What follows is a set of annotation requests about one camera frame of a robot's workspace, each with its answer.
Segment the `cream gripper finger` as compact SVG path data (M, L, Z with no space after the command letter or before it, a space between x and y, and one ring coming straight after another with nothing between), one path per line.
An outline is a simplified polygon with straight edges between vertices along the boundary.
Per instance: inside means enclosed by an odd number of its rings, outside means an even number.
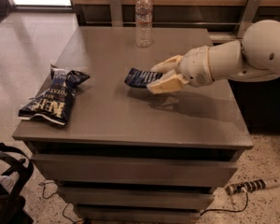
M171 70L164 74L161 78L147 84L147 89L153 94L167 93L173 91L180 91L189 81L175 70Z
M151 71L158 72L158 73L167 73L170 72L171 70L175 70L177 73L179 73L181 60L182 60L181 55L173 56L164 62L154 65L151 68Z

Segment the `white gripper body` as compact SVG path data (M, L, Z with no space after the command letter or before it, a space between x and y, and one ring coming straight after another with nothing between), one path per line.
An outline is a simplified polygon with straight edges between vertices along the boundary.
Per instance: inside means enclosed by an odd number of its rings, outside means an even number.
M209 65L209 48L198 47L188 51L180 62L181 74L193 87L211 85L214 80Z

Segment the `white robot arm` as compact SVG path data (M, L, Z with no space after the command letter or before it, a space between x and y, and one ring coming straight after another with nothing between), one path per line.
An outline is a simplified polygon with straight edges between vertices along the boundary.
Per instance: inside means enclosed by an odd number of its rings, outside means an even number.
M154 94L207 86L221 79L261 82L280 77L280 22L258 21L242 39L202 46L154 65L161 78L149 83Z

